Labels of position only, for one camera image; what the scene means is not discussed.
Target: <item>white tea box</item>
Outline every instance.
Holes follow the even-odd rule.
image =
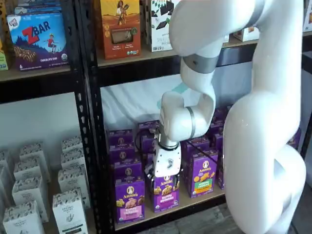
[[[3,225],[8,234],[44,234],[36,201],[6,209]]]
[[[85,208],[90,208],[89,190],[83,165],[60,170],[58,172],[58,183],[62,192],[80,188],[83,205]]]
[[[17,180],[12,190],[12,196],[17,205],[32,200],[37,202],[39,215],[43,223],[49,222],[50,218],[50,205],[45,183],[41,176]]]
[[[312,31],[312,0],[307,3],[305,13],[303,32],[309,32]]]
[[[152,52],[172,50],[169,40],[169,24],[171,15],[180,0],[147,0],[147,30],[149,30]]]
[[[50,182],[51,181],[50,164],[48,158],[45,156],[43,152],[42,142],[25,145],[23,148],[21,148],[19,154],[20,160],[24,160],[33,156],[39,157],[39,164],[41,172],[43,174],[43,178],[45,178],[47,182]]]
[[[248,40],[257,40],[259,39],[260,32],[259,29],[252,26],[249,28],[244,28],[236,33],[233,33],[233,36],[241,41],[248,41]]]
[[[81,136],[75,136],[62,141],[62,151],[66,153],[74,148],[82,148]]]
[[[59,233],[88,234],[80,189],[54,195],[53,213]]]
[[[11,157],[10,153],[8,150],[1,150],[0,151],[0,165],[2,165],[7,171],[9,172],[9,175],[12,179],[12,182],[14,183],[14,176],[13,176],[13,171],[14,171],[14,160]]]
[[[63,169],[75,167],[78,165],[86,166],[86,161],[84,159],[84,152],[82,147],[77,147],[65,153],[62,153],[60,160]]]
[[[6,207],[13,205],[12,188],[13,183],[8,171],[3,166],[0,166],[0,194]]]
[[[21,160],[15,164],[14,177],[16,180],[23,180],[36,176],[43,176],[37,156]]]
[[[226,36],[224,37],[223,43],[228,43],[229,40],[230,40],[230,35],[226,35]]]

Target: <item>bunny grahams box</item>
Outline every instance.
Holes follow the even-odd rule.
[[[144,219],[145,186],[142,176],[115,180],[118,223]]]

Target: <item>floor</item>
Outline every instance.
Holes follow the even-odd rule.
[[[312,230],[312,189],[305,187],[288,234],[310,234]],[[234,223],[226,204],[139,234],[244,234]]]

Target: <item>orange snack box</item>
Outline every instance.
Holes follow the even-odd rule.
[[[101,0],[106,59],[140,54],[139,0]]]

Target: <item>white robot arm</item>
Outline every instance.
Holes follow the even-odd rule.
[[[202,95],[191,107],[179,94],[163,95],[155,176],[178,173],[179,142],[208,130],[222,38],[253,25],[261,32],[252,91],[231,108],[224,127],[226,200],[247,234],[285,234],[303,190],[304,161],[286,145],[300,121],[302,20],[301,0],[182,0],[170,21],[182,80]]]

